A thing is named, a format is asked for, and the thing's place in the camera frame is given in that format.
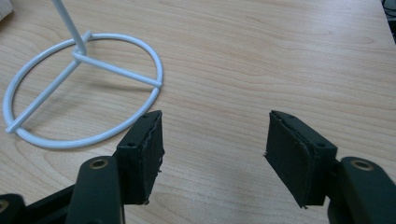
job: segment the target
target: wooden table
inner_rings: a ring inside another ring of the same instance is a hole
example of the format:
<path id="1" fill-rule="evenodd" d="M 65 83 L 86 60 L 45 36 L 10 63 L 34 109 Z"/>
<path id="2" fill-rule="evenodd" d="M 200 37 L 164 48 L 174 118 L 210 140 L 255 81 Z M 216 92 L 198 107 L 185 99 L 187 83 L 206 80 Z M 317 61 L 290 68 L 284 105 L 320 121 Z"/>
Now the wooden table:
<path id="1" fill-rule="evenodd" d="M 0 95 L 42 50 L 70 38 L 50 1 L 14 0 L 0 22 Z M 396 48 L 380 1 L 68 0 L 81 33 L 123 33 L 163 60 L 163 172 L 150 204 L 127 223 L 328 223 L 327 204 L 300 209 L 264 159 L 271 110 L 305 121 L 396 180 Z M 91 56 L 154 77 L 145 51 L 89 43 Z M 71 61 L 71 48 L 38 65 L 16 92 L 18 116 Z M 82 65 L 24 127 L 75 139 L 128 118 L 150 86 Z M 1 119 L 0 129 L 6 125 Z M 111 155 L 125 133 L 69 151 L 0 134 L 0 194 L 29 204 L 72 185 L 87 159 Z"/>

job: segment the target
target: white wire stand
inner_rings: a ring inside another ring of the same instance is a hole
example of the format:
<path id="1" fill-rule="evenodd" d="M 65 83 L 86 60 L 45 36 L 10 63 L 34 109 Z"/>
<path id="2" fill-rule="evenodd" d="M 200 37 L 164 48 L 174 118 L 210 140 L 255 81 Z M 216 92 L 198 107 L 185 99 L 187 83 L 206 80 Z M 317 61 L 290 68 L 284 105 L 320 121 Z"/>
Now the white wire stand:
<path id="1" fill-rule="evenodd" d="M 4 119 L 7 124 L 6 132 L 7 133 L 16 133 L 25 141 L 37 145 L 39 147 L 46 147 L 52 149 L 66 149 L 66 148 L 74 148 L 74 147 L 85 147 L 91 144 L 95 144 L 97 142 L 103 141 L 109 137 L 114 136 L 117 133 L 122 132 L 129 126 L 131 126 L 140 116 L 145 114 L 151 105 L 156 100 L 158 94 L 160 93 L 160 87 L 163 84 L 163 66 L 161 64 L 161 60 L 158 57 L 157 53 L 145 42 L 128 36 L 128 35 L 119 35 L 119 34 L 91 34 L 90 31 L 86 32 L 83 36 L 80 36 L 78 30 L 70 18 L 62 0 L 52 0 L 53 5 L 55 5 L 59 14 L 61 15 L 64 24 L 69 30 L 72 39 L 66 40 L 60 44 L 57 44 L 49 49 L 44 50 L 43 52 L 36 55 L 30 62 L 28 62 L 11 80 L 11 83 L 8 85 L 6 90 L 6 94 L 3 101 L 3 114 Z M 137 73 L 128 71 L 126 69 L 117 67 L 115 65 L 105 63 L 94 58 L 87 56 L 86 43 L 90 40 L 99 40 L 99 39 L 116 39 L 121 41 L 130 42 L 144 49 L 152 58 L 157 68 L 157 78 L 153 79 L 150 77 L 144 77 Z M 20 85 L 23 78 L 26 74 L 35 67 L 38 63 L 49 57 L 51 54 L 70 47 L 72 45 L 76 45 L 76 47 L 72 50 L 72 56 L 74 61 L 71 62 L 59 76 L 57 76 L 46 89 L 44 89 L 35 100 L 16 118 L 14 119 L 12 113 L 12 102 L 15 94 L 15 90 Z M 153 90 L 148 97 L 147 101 L 140 107 L 131 117 L 122 122 L 121 124 L 115 126 L 114 128 L 107 130 L 103 133 L 99 133 L 97 135 L 81 138 L 77 140 L 49 140 L 45 138 L 41 138 L 35 136 L 25 129 L 23 129 L 22 124 L 45 102 L 45 100 L 67 79 L 67 77 L 81 64 L 87 63 L 93 65 L 95 67 L 99 67 L 105 69 L 109 72 L 115 73 L 117 75 L 123 77 L 129 77 L 131 79 L 140 81 L 145 84 L 149 84 L 153 87 Z"/>

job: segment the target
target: vertical rod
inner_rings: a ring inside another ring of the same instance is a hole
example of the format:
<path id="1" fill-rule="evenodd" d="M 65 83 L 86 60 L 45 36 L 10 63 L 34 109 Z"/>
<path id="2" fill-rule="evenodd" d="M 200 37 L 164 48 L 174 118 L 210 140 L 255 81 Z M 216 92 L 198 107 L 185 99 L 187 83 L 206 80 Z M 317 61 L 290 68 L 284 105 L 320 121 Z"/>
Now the vertical rod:
<path id="1" fill-rule="evenodd" d="M 44 101 L 67 79 L 67 77 L 81 64 L 73 61 L 57 76 L 46 89 L 44 89 L 35 100 L 6 128 L 7 133 L 15 133 L 21 125 L 41 106 Z"/>
<path id="2" fill-rule="evenodd" d="M 78 30 L 73 23 L 72 19 L 70 18 L 69 13 L 64 7 L 62 0 L 52 0 L 53 5 L 58 10 L 59 15 L 61 15 L 64 24 L 66 25 L 67 29 L 69 30 L 70 34 L 73 36 L 73 39 L 76 41 L 76 45 L 78 46 L 79 51 L 83 55 L 87 55 L 87 49 L 85 48 L 84 41 L 81 39 L 81 36 L 78 33 Z"/>

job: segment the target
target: wood grain surface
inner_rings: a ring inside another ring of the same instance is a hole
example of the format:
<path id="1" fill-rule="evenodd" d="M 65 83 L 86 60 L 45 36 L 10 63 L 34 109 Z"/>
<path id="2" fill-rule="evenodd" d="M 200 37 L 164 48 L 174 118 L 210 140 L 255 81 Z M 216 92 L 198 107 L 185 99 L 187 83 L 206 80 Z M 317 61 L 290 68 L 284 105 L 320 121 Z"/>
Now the wood grain surface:
<path id="1" fill-rule="evenodd" d="M 0 22 L 0 95 L 19 69 L 70 38 L 51 1 L 13 0 Z M 396 48 L 378 0 L 65 0 L 83 34 L 122 33 L 161 56 L 166 154 L 150 204 L 127 223 L 328 223 L 327 204 L 300 209 L 264 159 L 271 110 L 305 121 L 396 180 Z M 18 116 L 71 62 L 65 49 L 36 66 L 14 99 Z M 155 77 L 142 49 L 92 41 L 92 57 Z M 51 139 L 100 133 L 151 91 L 82 65 L 23 127 Z M 111 155 L 125 133 L 69 151 L 7 134 L 0 120 L 0 194 L 29 204 L 72 185 L 87 159 Z"/>

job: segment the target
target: white ring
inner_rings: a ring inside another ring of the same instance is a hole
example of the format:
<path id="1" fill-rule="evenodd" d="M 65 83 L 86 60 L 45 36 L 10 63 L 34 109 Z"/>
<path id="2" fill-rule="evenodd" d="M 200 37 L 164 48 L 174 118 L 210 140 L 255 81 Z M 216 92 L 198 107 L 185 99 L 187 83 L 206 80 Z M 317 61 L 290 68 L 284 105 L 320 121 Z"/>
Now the white ring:
<path id="1" fill-rule="evenodd" d="M 128 36 L 128 35 L 118 35 L 118 34 L 96 34 L 92 35 L 92 37 L 89 40 L 99 40 L 99 39 L 116 39 L 116 40 L 123 40 L 127 41 L 133 44 L 136 44 L 140 48 L 144 49 L 152 58 L 152 60 L 155 62 L 155 65 L 157 67 L 157 81 L 163 83 L 163 66 L 161 64 L 160 57 L 158 57 L 157 53 L 152 49 L 148 44 L 145 42 Z M 3 115 L 4 115 L 4 120 L 7 124 L 7 126 L 11 125 L 14 122 L 14 117 L 12 113 L 12 102 L 15 94 L 15 90 L 18 88 L 20 85 L 22 79 L 26 76 L 26 74 L 38 63 L 49 57 L 51 54 L 61 50 L 65 49 L 67 47 L 70 47 L 74 45 L 76 42 L 74 39 L 69 39 L 66 40 L 60 44 L 57 44 L 49 49 L 44 50 L 43 52 L 39 53 L 36 55 L 29 63 L 27 63 L 16 75 L 15 77 L 11 80 L 11 82 L 8 85 L 8 88 L 6 90 L 6 94 L 4 96 L 4 102 L 3 102 Z M 109 129 L 107 131 L 104 131 L 103 133 L 99 133 L 97 135 L 87 137 L 87 138 L 81 138 L 77 140 L 49 140 L 49 139 L 44 139 L 41 137 L 37 137 L 29 132 L 27 132 L 25 129 L 22 127 L 18 128 L 16 133 L 25 141 L 37 145 L 39 147 L 46 147 L 46 148 L 53 148 L 53 149 L 66 149 L 66 148 L 74 148 L 74 147 L 85 147 L 91 144 L 98 143 L 100 141 L 103 141 L 107 138 L 110 138 L 117 133 L 122 132 L 129 126 L 131 126 L 140 116 L 144 115 L 149 108 L 152 106 L 154 101 L 156 100 L 158 94 L 160 93 L 160 88 L 154 88 L 148 97 L 147 101 L 143 103 L 142 107 L 138 109 L 131 117 L 129 117 L 127 120 L 122 122 L 121 124 L 115 126 L 112 129 Z"/>

